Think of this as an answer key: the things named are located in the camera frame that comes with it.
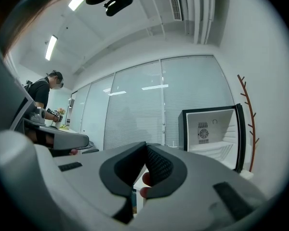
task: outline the white wall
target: white wall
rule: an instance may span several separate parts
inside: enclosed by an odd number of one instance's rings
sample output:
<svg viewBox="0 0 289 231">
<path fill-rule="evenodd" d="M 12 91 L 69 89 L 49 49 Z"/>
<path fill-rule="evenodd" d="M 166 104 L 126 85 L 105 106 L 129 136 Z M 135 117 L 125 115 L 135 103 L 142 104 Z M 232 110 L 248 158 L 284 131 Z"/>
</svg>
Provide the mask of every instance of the white wall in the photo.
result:
<svg viewBox="0 0 289 231">
<path fill-rule="evenodd" d="M 191 37 L 173 32 L 166 33 L 167 40 L 162 35 L 145 38 L 110 53 L 95 62 L 91 67 L 80 73 L 73 90 L 110 75 L 116 71 L 138 64 L 181 55 L 213 54 L 218 49 L 214 46 L 195 45 L 190 43 Z"/>
<path fill-rule="evenodd" d="M 48 104 L 47 108 L 50 108 L 51 110 L 57 110 L 58 108 L 65 109 L 66 113 L 64 114 L 62 118 L 61 124 L 65 124 L 67 111 L 68 111 L 68 105 L 69 105 L 69 98 L 71 97 L 72 91 L 69 89 L 60 89 L 60 90 L 50 90 L 49 97 L 48 97 Z M 45 124 L 49 126 L 52 123 L 52 121 L 45 121 Z"/>
<path fill-rule="evenodd" d="M 266 0 L 230 0 L 221 53 L 232 93 L 245 107 L 245 76 L 255 117 L 257 144 L 252 181 L 273 196 L 289 176 L 289 34 Z"/>
<path fill-rule="evenodd" d="M 45 77 L 31 71 L 30 69 L 22 66 L 21 64 L 15 64 L 15 66 L 17 69 L 20 83 L 22 85 L 25 85 L 27 80 L 30 80 L 34 83 L 35 81 Z"/>
</svg>

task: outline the human hand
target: human hand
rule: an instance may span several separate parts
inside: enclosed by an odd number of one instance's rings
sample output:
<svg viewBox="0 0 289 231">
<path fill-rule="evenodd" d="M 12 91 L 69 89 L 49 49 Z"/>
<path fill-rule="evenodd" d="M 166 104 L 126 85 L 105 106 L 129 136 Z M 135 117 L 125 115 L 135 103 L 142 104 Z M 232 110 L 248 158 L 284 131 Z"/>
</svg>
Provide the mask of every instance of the human hand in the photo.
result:
<svg viewBox="0 0 289 231">
<path fill-rule="evenodd" d="M 148 185 L 148 186 L 151 186 L 150 173 L 149 173 L 149 172 L 146 172 L 146 173 L 143 175 L 143 182 L 144 182 L 144 184 L 146 184 L 146 185 Z M 149 189 L 150 189 L 150 187 L 143 187 L 142 189 L 140 189 L 140 195 L 141 195 L 143 198 L 146 198 L 147 192 L 148 192 Z"/>
<path fill-rule="evenodd" d="M 54 121 L 54 122 L 59 121 L 59 117 L 57 117 L 56 115 L 53 115 L 53 121 Z"/>
<path fill-rule="evenodd" d="M 77 155 L 78 153 L 78 150 L 77 149 L 72 149 L 70 152 L 69 152 L 69 155 L 70 156 L 73 156 L 73 155 Z"/>
</svg>

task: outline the finger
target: finger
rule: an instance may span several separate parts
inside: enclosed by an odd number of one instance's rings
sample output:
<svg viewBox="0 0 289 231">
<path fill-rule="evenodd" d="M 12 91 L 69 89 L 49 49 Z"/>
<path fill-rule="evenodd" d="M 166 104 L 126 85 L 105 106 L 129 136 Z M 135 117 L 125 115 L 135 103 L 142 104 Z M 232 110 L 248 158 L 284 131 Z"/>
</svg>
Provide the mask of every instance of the finger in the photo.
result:
<svg viewBox="0 0 289 231">
<path fill-rule="evenodd" d="M 78 153 L 77 149 L 72 149 L 69 154 L 70 155 L 76 155 L 77 153 Z"/>
<path fill-rule="evenodd" d="M 140 195 L 143 198 L 146 198 L 147 197 L 147 192 L 148 192 L 149 189 L 150 189 L 150 187 L 143 187 L 142 189 L 140 189 Z"/>
<path fill-rule="evenodd" d="M 143 182 L 144 182 L 144 184 L 146 184 L 146 185 L 148 185 L 148 186 L 151 186 L 150 173 L 149 173 L 149 172 L 144 173 L 144 175 L 143 175 Z"/>
</svg>

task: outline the black camera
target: black camera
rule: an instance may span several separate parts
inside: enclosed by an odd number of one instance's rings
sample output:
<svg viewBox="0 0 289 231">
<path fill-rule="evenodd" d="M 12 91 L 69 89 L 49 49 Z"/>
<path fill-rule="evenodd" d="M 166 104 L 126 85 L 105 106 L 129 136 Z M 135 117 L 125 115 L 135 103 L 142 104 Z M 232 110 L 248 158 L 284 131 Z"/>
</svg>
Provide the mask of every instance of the black camera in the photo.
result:
<svg viewBox="0 0 289 231">
<path fill-rule="evenodd" d="M 86 0 L 86 3 L 89 5 L 95 5 L 103 1 L 105 0 Z M 113 16 L 127 6 L 131 5 L 132 2 L 133 0 L 110 0 L 104 4 L 104 7 L 106 8 L 106 14 L 108 16 Z"/>
<path fill-rule="evenodd" d="M 108 16 L 113 16 L 127 6 L 131 5 L 132 2 L 133 0 L 110 0 L 104 4 L 106 14 Z"/>
</svg>

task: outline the fan grille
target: fan grille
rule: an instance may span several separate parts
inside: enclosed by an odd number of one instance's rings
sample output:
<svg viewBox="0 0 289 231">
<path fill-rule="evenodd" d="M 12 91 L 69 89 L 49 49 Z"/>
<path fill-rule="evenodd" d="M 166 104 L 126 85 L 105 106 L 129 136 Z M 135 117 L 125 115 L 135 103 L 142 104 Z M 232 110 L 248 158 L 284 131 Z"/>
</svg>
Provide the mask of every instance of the fan grille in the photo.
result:
<svg viewBox="0 0 289 231">
<path fill-rule="evenodd" d="M 209 135 L 209 132 L 208 132 L 208 130 L 206 130 L 206 129 L 202 129 L 202 130 L 200 130 L 200 132 L 199 132 L 199 136 L 200 136 L 202 139 L 206 139 L 206 138 L 208 137 L 208 135 Z"/>
</svg>

